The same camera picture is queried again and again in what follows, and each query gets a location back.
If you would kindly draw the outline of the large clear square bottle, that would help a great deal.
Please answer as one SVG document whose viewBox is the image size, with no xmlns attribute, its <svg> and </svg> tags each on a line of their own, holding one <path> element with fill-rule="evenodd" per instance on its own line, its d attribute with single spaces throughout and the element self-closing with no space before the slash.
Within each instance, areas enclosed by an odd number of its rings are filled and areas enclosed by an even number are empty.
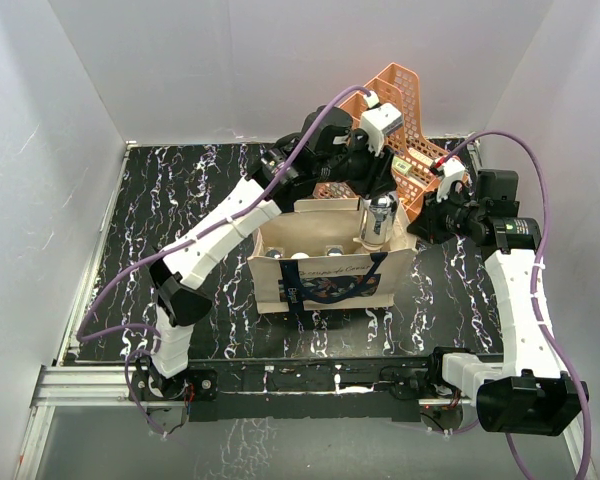
<svg viewBox="0 0 600 480">
<path fill-rule="evenodd" d="M 325 246 L 324 255 L 325 256 L 342 256 L 344 255 L 344 248 L 339 244 L 328 244 Z"/>
</svg>

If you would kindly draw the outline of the cream canvas tote bag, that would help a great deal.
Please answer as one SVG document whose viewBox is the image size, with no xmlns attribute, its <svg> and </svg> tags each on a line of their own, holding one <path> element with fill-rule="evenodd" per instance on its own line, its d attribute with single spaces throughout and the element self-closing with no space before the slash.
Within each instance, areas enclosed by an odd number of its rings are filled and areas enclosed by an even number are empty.
<svg viewBox="0 0 600 480">
<path fill-rule="evenodd" d="M 359 239 L 361 203 L 357 198 L 300 200 L 293 212 L 254 233 L 248 266 L 260 314 L 394 304 L 416 254 L 416 237 L 406 232 L 407 218 L 399 205 L 391 239 L 380 250 L 367 250 Z M 345 254 L 325 256 L 328 244 L 342 245 Z M 268 247 L 282 247 L 284 257 L 265 257 Z M 291 259 L 297 252 L 310 258 Z"/>
</svg>

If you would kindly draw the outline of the small clear square bottle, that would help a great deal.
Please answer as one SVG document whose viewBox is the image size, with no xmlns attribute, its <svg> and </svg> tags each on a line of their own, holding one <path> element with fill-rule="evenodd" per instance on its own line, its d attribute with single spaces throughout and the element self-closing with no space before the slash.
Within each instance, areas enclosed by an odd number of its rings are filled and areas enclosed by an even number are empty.
<svg viewBox="0 0 600 480">
<path fill-rule="evenodd" d="M 264 256 L 272 259 L 280 259 L 285 255 L 285 250 L 282 247 L 268 247 Z"/>
</svg>

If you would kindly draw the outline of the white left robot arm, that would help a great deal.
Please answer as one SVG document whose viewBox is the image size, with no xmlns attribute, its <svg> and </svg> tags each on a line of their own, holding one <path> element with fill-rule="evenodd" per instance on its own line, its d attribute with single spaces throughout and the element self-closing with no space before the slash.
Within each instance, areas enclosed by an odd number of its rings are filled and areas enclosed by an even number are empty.
<svg viewBox="0 0 600 480">
<path fill-rule="evenodd" d="M 389 103 L 373 101 L 360 120 L 328 105 L 309 114 L 302 130 L 277 140 L 228 196 L 150 266 L 158 293 L 159 346 L 151 385 L 174 399 L 186 387 L 195 323 L 212 302 L 199 289 L 216 265 L 259 227 L 311 195 L 319 183 L 346 184 L 371 213 L 398 204 L 387 138 L 403 124 Z"/>
</svg>

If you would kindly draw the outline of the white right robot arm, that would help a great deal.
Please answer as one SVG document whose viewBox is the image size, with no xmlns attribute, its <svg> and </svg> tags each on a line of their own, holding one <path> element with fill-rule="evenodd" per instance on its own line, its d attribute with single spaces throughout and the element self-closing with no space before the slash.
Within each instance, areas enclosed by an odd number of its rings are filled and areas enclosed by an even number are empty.
<svg viewBox="0 0 600 480">
<path fill-rule="evenodd" d="M 462 236 L 480 248 L 504 352 L 495 368 L 467 348 L 437 347 L 425 374 L 427 388 L 440 397 L 463 393 L 488 432 L 558 436 L 581 405 L 575 382 L 541 332 L 549 322 L 539 321 L 532 307 L 545 303 L 540 291 L 530 289 L 542 234 L 536 220 L 518 214 L 518 176 L 483 170 L 471 193 L 462 171 L 437 174 L 439 186 L 425 194 L 407 231 L 432 244 Z"/>
</svg>

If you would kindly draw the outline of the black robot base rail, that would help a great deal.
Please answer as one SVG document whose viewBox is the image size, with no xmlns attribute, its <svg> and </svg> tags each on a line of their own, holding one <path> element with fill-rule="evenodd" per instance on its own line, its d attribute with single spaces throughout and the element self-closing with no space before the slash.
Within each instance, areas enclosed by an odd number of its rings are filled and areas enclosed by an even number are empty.
<svg viewBox="0 0 600 480">
<path fill-rule="evenodd" d="M 186 422 L 379 418 L 455 430 L 476 421 L 468 399 L 430 383 L 424 357 L 195 360 L 169 379 L 141 359 L 130 380 L 150 412 L 174 407 Z"/>
</svg>

